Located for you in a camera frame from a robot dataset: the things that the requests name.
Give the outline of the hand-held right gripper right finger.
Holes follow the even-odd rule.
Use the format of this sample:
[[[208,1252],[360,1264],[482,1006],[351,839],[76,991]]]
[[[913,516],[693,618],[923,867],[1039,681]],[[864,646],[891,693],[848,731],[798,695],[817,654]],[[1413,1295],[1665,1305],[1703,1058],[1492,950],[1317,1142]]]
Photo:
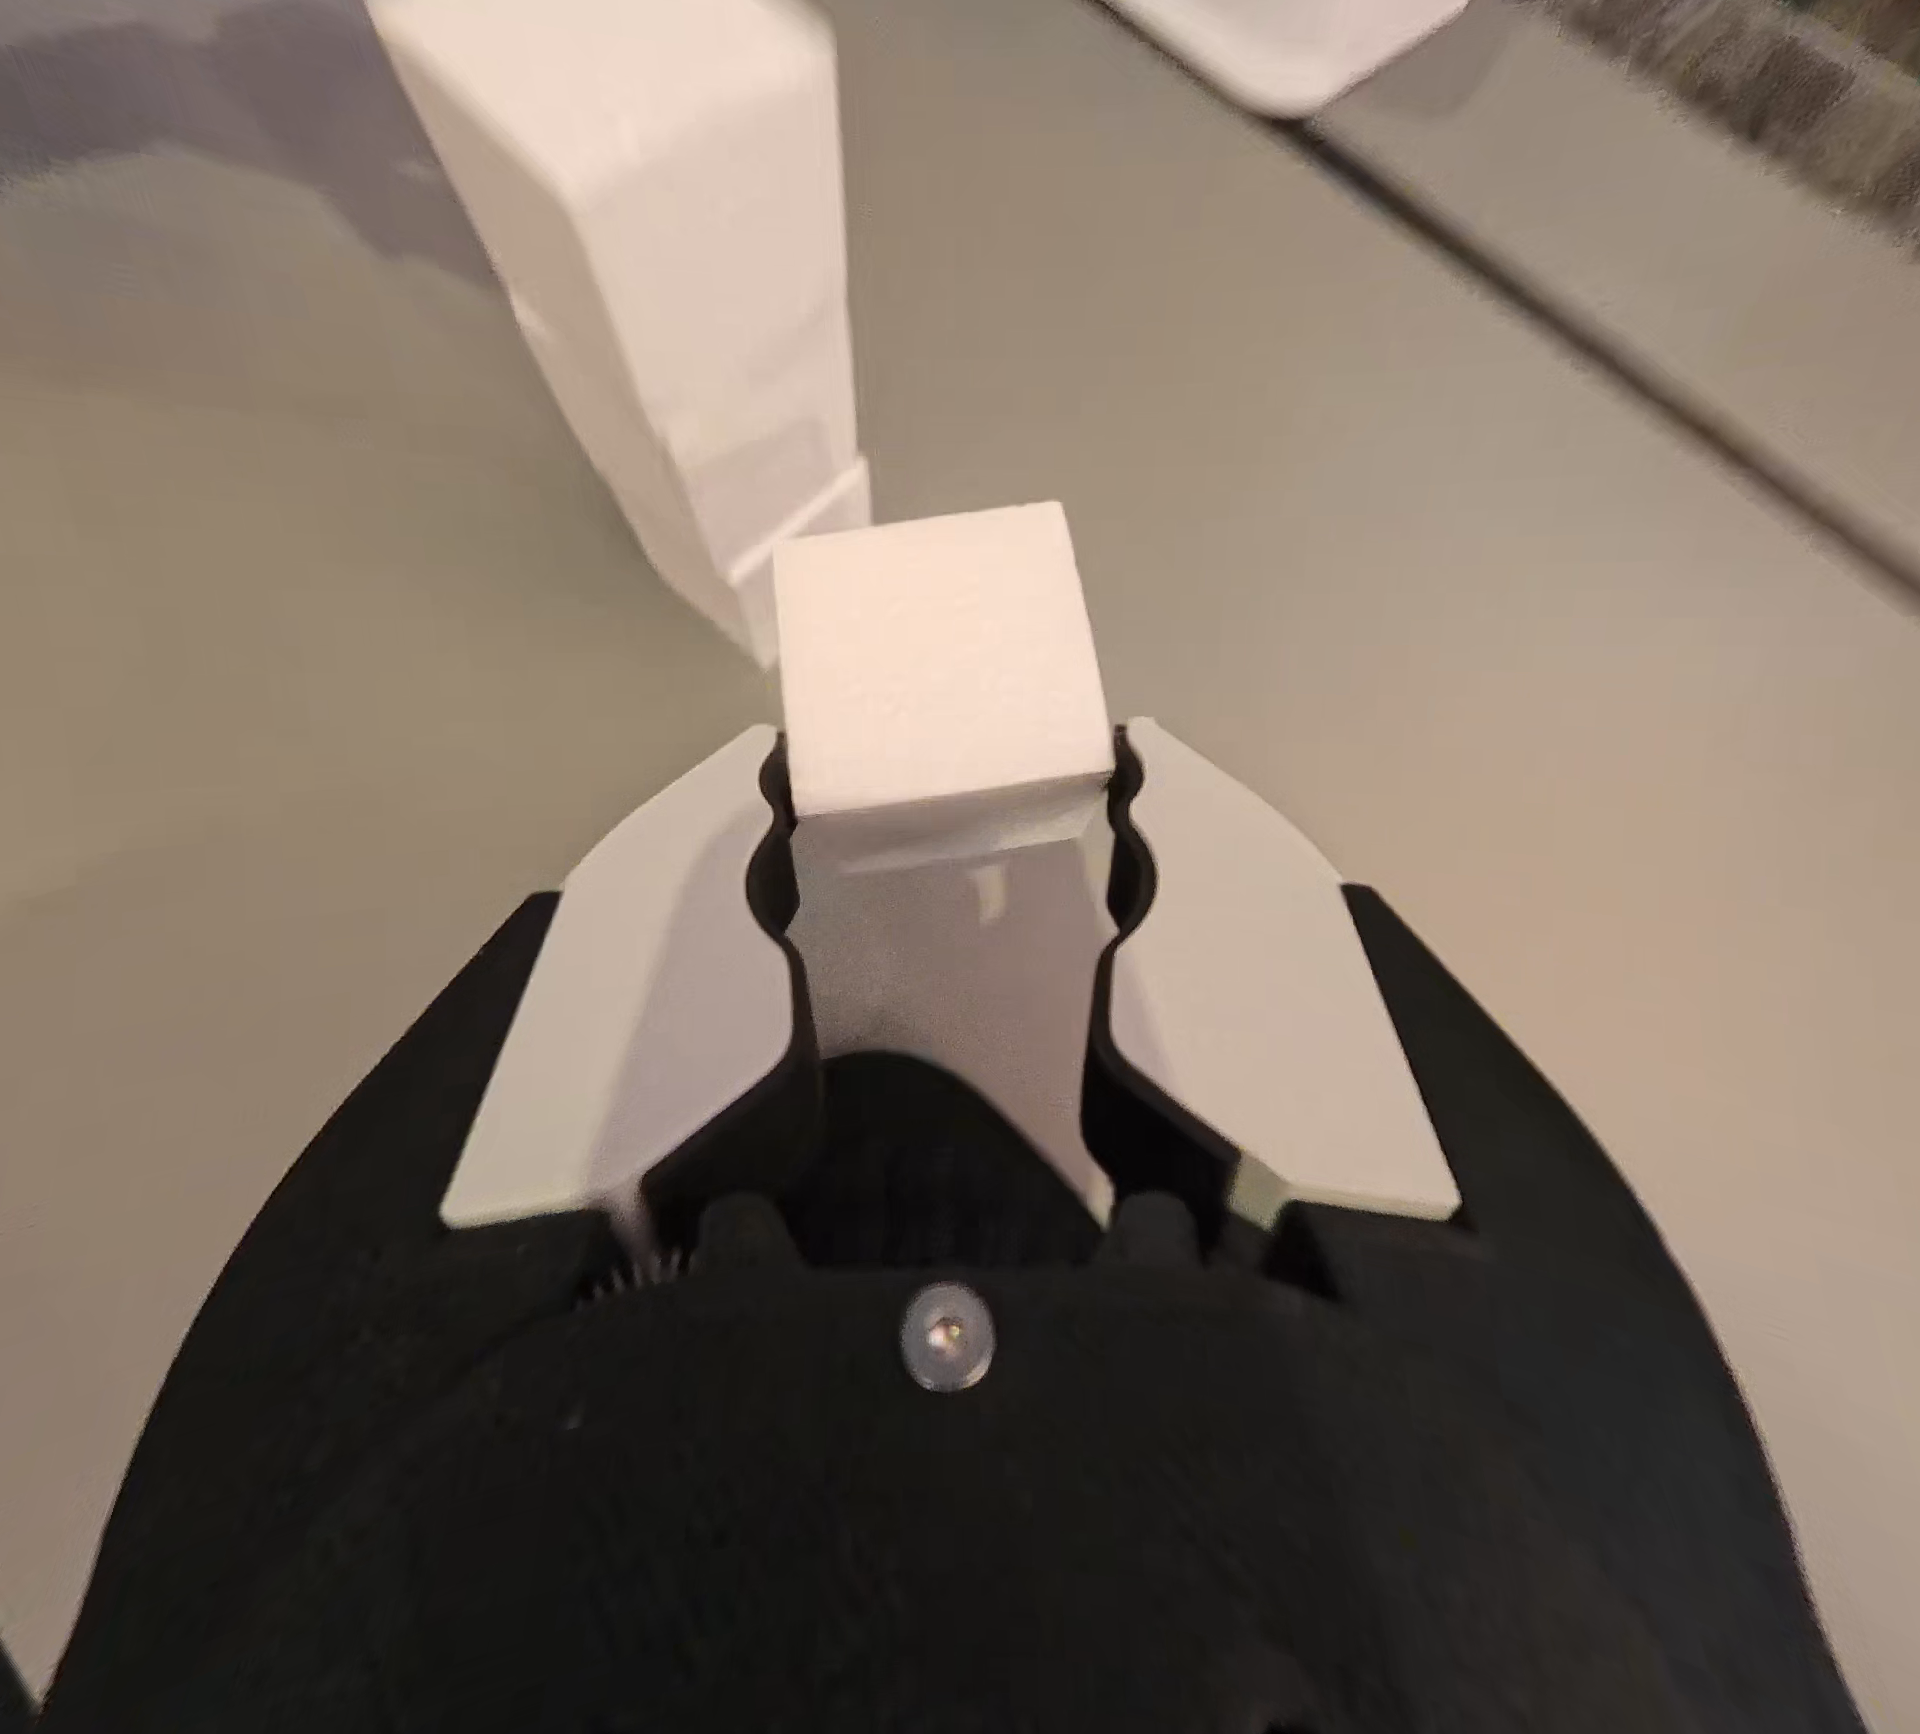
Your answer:
[[[1082,1141],[1114,1200],[1169,1195],[1202,1250],[1236,1252],[1301,1206],[1458,1219],[1333,860],[1149,717],[1116,728],[1107,823]]]

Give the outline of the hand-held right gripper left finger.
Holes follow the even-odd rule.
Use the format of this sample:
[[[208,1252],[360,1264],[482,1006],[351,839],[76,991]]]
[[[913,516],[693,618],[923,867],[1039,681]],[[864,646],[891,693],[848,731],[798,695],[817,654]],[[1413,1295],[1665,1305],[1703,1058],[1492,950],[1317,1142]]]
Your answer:
[[[441,1202],[449,1230],[600,1215],[634,1252],[789,1193],[823,1136],[793,931],[787,740],[755,724],[567,876]]]

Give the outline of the white hard foam cube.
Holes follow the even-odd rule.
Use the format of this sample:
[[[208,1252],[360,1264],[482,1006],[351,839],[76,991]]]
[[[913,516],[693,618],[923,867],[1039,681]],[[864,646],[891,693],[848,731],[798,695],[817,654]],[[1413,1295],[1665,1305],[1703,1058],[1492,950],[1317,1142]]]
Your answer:
[[[808,537],[774,555],[798,839],[848,872],[1076,842],[1114,724],[1059,501]]]
[[[362,0],[500,284],[680,330],[847,298],[838,50],[807,0]]]
[[[565,424],[621,492],[700,511],[727,496],[803,503],[861,465],[842,290],[741,341],[725,338],[725,312],[684,341],[649,324],[629,345],[596,312],[516,290],[509,307]]]
[[[780,547],[873,523],[862,452],[819,468],[790,451],[746,448],[677,487],[609,491],[660,580],[761,669],[780,658]]]

